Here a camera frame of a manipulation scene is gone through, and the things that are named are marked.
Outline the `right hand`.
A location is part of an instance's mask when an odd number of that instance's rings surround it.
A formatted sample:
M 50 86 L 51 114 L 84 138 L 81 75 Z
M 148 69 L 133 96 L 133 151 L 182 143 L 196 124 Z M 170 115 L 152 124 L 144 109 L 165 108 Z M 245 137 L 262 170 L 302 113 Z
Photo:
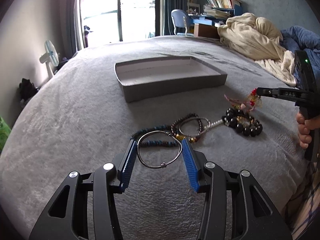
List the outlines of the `right hand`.
M 296 121 L 298 124 L 298 138 L 301 148 L 307 149 L 313 141 L 310 132 L 320 128 L 320 117 L 314 117 L 310 120 L 304 118 L 302 113 L 298 112 L 296 115 Z

